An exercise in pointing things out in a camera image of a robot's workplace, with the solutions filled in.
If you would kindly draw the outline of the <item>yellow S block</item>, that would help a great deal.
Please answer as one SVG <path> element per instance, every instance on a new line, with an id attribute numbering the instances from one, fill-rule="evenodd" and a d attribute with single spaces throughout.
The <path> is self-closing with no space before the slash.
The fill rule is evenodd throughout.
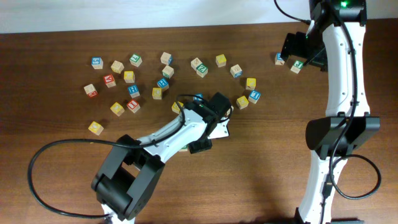
<path id="1" fill-rule="evenodd" d="M 174 113 L 180 114 L 181 113 L 181 110 L 180 110 L 181 108 L 183 108 L 183 103 L 182 102 L 178 102 L 178 103 L 174 102 L 173 105 L 172 105 L 172 111 Z"/>

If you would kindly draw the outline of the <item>green R block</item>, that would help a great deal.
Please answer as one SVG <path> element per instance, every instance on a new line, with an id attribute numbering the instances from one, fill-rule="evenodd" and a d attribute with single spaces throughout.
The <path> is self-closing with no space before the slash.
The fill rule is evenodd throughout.
<path id="1" fill-rule="evenodd" d="M 185 146 L 182 147 L 179 151 L 180 151 L 180 152 L 186 152 L 186 151 L 188 151 L 188 146 L 185 145 Z"/>

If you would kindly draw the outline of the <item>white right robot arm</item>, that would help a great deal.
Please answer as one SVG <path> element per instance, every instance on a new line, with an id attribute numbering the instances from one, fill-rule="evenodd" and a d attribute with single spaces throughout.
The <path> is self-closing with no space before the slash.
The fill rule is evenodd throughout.
<path id="1" fill-rule="evenodd" d="M 306 33 L 289 33 L 280 57 L 305 59 L 307 65 L 328 74 L 325 117 L 308 122 L 305 132 L 311 151 L 310 173 L 301 204 L 291 223 L 333 223 L 333 197 L 344 194 L 337 186 L 348 159 L 380 129 L 380 119 L 371 116 L 363 77 L 363 44 L 366 33 L 366 1 L 309 1 Z"/>

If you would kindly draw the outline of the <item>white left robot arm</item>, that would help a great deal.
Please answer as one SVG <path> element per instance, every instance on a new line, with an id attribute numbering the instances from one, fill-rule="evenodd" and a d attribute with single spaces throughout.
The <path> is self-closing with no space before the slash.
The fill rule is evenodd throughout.
<path id="1" fill-rule="evenodd" d="M 223 116 L 230 107 L 229 99 L 216 93 L 210 101 L 185 103 L 173 121 L 151 135 L 120 137 L 91 183 L 105 222 L 134 223 L 172 156 L 183 147 L 192 154 L 209 150 L 212 139 L 228 136 Z"/>

